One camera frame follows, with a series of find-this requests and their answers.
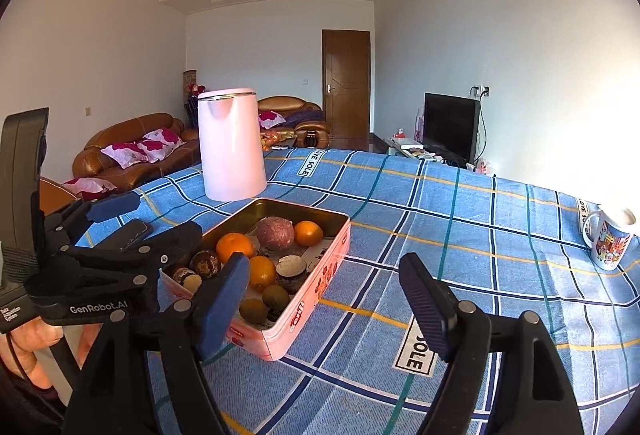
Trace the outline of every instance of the white mug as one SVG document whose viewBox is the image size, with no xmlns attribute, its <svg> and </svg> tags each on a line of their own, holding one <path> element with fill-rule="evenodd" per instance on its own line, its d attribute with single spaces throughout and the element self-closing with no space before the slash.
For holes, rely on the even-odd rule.
<svg viewBox="0 0 640 435">
<path fill-rule="evenodd" d="M 595 234 L 590 238 L 586 232 L 587 224 L 596 216 L 598 226 L 591 229 Z M 584 243 L 591 247 L 593 262 L 605 271 L 613 271 L 625 254 L 637 228 L 636 216 L 630 209 L 600 206 L 598 211 L 590 212 L 582 224 L 582 237 Z"/>
</svg>

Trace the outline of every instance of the black tv screen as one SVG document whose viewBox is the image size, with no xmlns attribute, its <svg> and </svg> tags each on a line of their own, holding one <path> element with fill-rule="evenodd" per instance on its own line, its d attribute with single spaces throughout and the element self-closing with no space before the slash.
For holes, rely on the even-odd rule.
<svg viewBox="0 0 640 435">
<path fill-rule="evenodd" d="M 427 150 L 440 154 L 444 148 L 473 163 L 476 157 L 480 104 L 453 95 L 424 94 L 424 132 Z"/>
</svg>

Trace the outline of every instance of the orange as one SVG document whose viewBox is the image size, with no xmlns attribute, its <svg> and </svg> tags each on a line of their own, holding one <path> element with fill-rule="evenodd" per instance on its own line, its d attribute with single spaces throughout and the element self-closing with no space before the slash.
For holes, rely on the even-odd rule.
<svg viewBox="0 0 640 435">
<path fill-rule="evenodd" d="M 296 242 L 303 247 L 311 247 L 319 243 L 324 238 L 324 232 L 316 222 L 298 222 L 293 228 L 296 234 Z"/>
<path fill-rule="evenodd" d="M 266 256 L 254 256 L 249 260 L 249 287 L 262 292 L 276 281 L 276 266 Z"/>
<path fill-rule="evenodd" d="M 247 258 L 255 256 L 251 240 L 241 233 L 226 233 L 216 244 L 216 254 L 220 263 L 226 263 L 233 253 L 242 253 Z"/>
</svg>

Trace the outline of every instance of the pink tin box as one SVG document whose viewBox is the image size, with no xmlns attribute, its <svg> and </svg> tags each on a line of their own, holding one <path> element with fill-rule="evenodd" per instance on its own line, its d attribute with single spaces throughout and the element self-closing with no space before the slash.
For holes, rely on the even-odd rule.
<svg viewBox="0 0 640 435">
<path fill-rule="evenodd" d="M 226 233 L 248 234 L 258 247 L 251 232 L 257 222 L 267 216 L 280 216 L 294 225 L 301 221 L 316 222 L 324 232 L 324 239 L 302 254 L 307 261 L 308 277 L 300 290 L 290 296 L 289 305 L 276 322 L 266 322 L 257 327 L 246 323 L 236 313 L 226 333 L 231 342 L 246 351 L 266 361 L 276 361 L 287 353 L 340 267 L 349 250 L 351 224 L 349 217 L 340 212 L 258 198 L 204 234 L 200 249 L 215 250 L 218 240 Z M 162 281 L 176 297 L 190 299 L 193 296 L 164 272 L 161 275 Z M 245 298 L 253 297 L 260 298 L 260 294 L 248 288 Z"/>
</svg>

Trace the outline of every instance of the mug handle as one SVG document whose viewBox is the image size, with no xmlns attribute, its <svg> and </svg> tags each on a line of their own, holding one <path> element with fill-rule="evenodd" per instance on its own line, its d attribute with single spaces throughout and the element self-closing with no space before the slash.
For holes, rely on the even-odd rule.
<svg viewBox="0 0 640 435">
<path fill-rule="evenodd" d="M 584 239 L 584 243 L 586 243 L 588 247 L 593 247 L 593 240 L 591 238 L 589 238 L 588 235 L 587 235 L 587 224 L 590 222 L 590 220 L 594 216 L 598 216 L 599 214 L 600 214 L 600 210 L 591 211 L 587 215 L 587 219 L 584 221 L 584 224 L 582 224 L 582 238 Z"/>
</svg>

